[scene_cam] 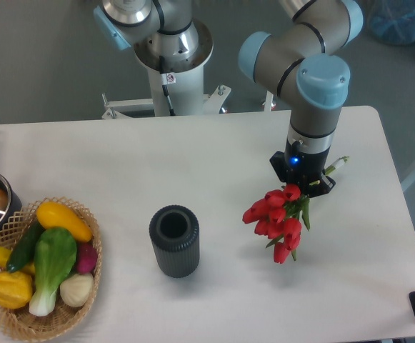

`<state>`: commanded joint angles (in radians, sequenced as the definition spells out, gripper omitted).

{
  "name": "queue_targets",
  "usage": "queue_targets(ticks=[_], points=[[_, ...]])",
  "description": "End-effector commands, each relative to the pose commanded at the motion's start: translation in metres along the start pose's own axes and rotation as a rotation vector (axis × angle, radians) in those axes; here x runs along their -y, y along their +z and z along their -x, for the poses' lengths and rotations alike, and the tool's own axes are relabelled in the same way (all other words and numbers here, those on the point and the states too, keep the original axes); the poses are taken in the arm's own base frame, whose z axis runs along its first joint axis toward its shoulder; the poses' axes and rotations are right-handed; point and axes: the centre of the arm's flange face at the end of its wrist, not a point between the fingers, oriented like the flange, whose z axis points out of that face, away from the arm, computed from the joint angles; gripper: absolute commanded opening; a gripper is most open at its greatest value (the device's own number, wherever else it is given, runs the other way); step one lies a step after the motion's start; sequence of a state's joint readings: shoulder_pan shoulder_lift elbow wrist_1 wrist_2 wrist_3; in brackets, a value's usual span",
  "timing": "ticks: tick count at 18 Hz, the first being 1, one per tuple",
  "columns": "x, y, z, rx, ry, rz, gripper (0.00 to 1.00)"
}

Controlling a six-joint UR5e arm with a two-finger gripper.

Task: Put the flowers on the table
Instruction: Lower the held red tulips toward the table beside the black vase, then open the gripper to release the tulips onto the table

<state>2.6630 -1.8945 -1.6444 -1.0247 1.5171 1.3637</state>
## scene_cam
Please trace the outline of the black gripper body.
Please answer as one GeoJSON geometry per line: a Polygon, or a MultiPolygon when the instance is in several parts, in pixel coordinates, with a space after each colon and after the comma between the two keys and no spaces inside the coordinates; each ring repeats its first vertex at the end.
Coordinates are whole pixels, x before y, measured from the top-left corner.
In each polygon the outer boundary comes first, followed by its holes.
{"type": "Polygon", "coordinates": [[[329,148],[316,154],[303,152],[300,143],[286,143],[285,151],[276,151],[270,163],[278,179],[295,184],[309,198],[328,194],[336,182],[325,174],[329,148]]]}

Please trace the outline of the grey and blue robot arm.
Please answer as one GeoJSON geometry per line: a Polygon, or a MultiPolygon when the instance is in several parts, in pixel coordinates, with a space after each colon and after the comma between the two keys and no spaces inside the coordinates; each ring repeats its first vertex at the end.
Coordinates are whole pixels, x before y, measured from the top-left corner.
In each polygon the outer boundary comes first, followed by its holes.
{"type": "MultiPolygon", "coordinates": [[[[317,197],[335,185],[325,163],[349,88],[350,69],[336,52],[359,34],[363,14],[355,1],[281,5],[292,27],[280,37],[249,36],[238,65],[290,107],[286,147],[270,159],[277,177],[317,197]]],[[[94,18],[117,49],[133,49],[146,68],[155,115],[187,116],[205,109],[204,65],[213,41],[194,18],[190,1],[102,1],[94,18]]]]}

